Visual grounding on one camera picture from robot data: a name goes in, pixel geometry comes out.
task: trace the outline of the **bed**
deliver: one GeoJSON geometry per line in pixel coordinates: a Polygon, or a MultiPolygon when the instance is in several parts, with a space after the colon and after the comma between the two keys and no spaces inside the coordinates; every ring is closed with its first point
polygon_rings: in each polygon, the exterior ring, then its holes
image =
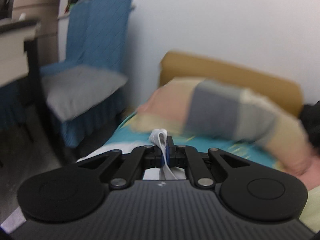
{"type": "MultiPolygon", "coordinates": [[[[162,59],[160,67],[160,86],[165,85],[174,77],[207,77],[227,84],[249,87],[255,92],[268,96],[272,101],[296,117],[302,109],[303,98],[298,84],[235,64],[169,51],[162,59]]],[[[108,149],[108,146],[118,143],[138,142],[141,145],[150,144],[148,141],[149,133],[138,133],[131,129],[130,125],[134,122],[134,119],[135,113],[129,115],[105,145],[91,153],[87,158],[102,153],[105,149],[108,149]]],[[[190,145],[200,152],[206,152],[208,148],[216,147],[259,164],[281,169],[280,164],[274,157],[256,145],[197,135],[185,137],[173,135],[172,137],[175,145],[190,145]]],[[[319,198],[320,188],[316,187],[309,192],[307,205],[300,217],[315,232],[320,229],[320,210],[316,205],[319,198]]]]}

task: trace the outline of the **white cloth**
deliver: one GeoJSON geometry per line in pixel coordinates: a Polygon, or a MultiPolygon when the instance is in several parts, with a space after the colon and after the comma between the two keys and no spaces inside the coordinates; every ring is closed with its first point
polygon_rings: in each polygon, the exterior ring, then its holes
{"type": "Polygon", "coordinates": [[[17,207],[17,209],[13,211],[11,215],[1,224],[1,228],[4,230],[4,232],[10,234],[24,222],[26,222],[26,219],[22,214],[22,210],[20,207],[17,207]]]}
{"type": "Polygon", "coordinates": [[[165,129],[154,129],[150,134],[149,141],[157,145],[162,152],[164,159],[164,165],[160,170],[159,178],[161,180],[165,179],[178,179],[173,172],[170,170],[167,157],[166,157],[166,146],[167,146],[167,130],[165,129]]]}
{"type": "Polygon", "coordinates": [[[127,154],[132,152],[132,150],[136,147],[146,145],[148,143],[143,142],[143,141],[134,141],[134,142],[121,142],[121,143],[110,143],[107,145],[104,145],[100,147],[99,149],[96,149],[94,152],[90,153],[86,157],[80,158],[77,160],[77,162],[89,159],[91,157],[97,156],[99,154],[114,150],[114,149],[119,149],[122,151],[123,154],[127,154]]]}
{"type": "Polygon", "coordinates": [[[300,220],[312,231],[320,230],[320,186],[308,191],[308,200],[300,216],[300,220]]]}

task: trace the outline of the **blue chair cover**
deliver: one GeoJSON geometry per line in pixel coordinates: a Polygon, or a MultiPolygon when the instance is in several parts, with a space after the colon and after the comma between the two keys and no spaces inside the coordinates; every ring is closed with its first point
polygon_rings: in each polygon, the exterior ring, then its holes
{"type": "MultiPolygon", "coordinates": [[[[122,72],[122,58],[131,0],[81,0],[69,17],[66,60],[44,66],[42,76],[53,75],[79,64],[122,72]]],[[[121,91],[73,120],[54,123],[68,147],[100,128],[124,109],[121,91]]]]}
{"type": "Polygon", "coordinates": [[[0,88],[0,131],[26,122],[26,114],[18,99],[17,82],[0,88]]]}

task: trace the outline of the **blue blanket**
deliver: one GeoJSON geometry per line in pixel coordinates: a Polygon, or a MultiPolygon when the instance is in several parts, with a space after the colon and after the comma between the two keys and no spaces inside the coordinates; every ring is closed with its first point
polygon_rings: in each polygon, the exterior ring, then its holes
{"type": "MultiPolygon", "coordinates": [[[[143,141],[150,144],[149,133],[138,133],[130,129],[129,123],[132,117],[134,117],[134,114],[119,125],[113,136],[105,144],[133,141],[143,141]]],[[[271,168],[276,167],[276,159],[253,144],[203,136],[173,136],[172,138],[175,145],[190,145],[199,152],[207,152],[208,148],[215,147],[271,168]]]]}

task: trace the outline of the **metal screw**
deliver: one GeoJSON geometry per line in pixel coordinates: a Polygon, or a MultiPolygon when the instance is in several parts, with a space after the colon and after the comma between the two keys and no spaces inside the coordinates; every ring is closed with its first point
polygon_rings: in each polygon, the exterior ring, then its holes
{"type": "Polygon", "coordinates": [[[163,186],[165,186],[165,185],[166,185],[166,183],[163,182],[163,181],[161,181],[161,182],[158,183],[158,186],[160,186],[160,187],[163,187],[163,186]]]}
{"type": "Polygon", "coordinates": [[[198,180],[198,184],[204,187],[208,187],[213,184],[213,180],[209,178],[201,178],[198,180]]]}
{"type": "Polygon", "coordinates": [[[115,178],[111,180],[111,185],[115,187],[121,187],[124,186],[127,183],[127,181],[123,178],[115,178]]]}

